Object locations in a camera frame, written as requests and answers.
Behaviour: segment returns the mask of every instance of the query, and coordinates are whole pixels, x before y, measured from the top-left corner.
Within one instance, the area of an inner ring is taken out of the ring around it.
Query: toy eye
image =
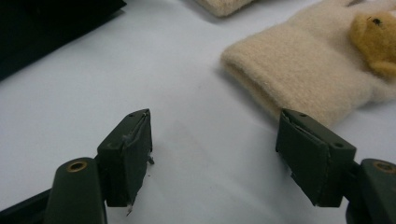
[[[373,19],[373,23],[375,23],[375,25],[379,25],[379,24],[381,24],[381,20],[375,18],[375,19]]]

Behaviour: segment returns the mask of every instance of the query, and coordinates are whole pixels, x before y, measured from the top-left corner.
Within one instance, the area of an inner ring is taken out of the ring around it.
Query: stuffed animal
[[[358,13],[349,36],[377,75],[396,78],[396,13]]]

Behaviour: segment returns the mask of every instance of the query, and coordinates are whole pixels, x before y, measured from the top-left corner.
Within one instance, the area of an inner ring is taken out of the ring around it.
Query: black plastic part
[[[122,0],[1,0],[0,80],[88,33]]]
[[[366,159],[358,175],[361,192],[374,223],[396,223],[396,165]]]
[[[105,224],[106,209],[94,159],[69,161],[56,171],[45,224]]]
[[[340,206],[341,177],[353,164],[355,147],[306,114],[283,109],[276,151],[313,205]]]
[[[106,176],[108,206],[134,203],[143,185],[152,150],[150,113],[140,110],[126,116],[98,147],[101,176]]]
[[[41,224],[47,209],[50,189],[0,212],[0,223]]]

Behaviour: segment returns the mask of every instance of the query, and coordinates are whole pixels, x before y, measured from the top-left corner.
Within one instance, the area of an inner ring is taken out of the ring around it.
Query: teddy bear
[[[377,75],[396,78],[396,11],[356,14],[349,37]]]

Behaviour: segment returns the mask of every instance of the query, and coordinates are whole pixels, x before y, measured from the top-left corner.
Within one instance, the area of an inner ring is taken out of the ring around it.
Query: plush toy
[[[349,36],[377,75],[396,78],[395,12],[358,13]]]

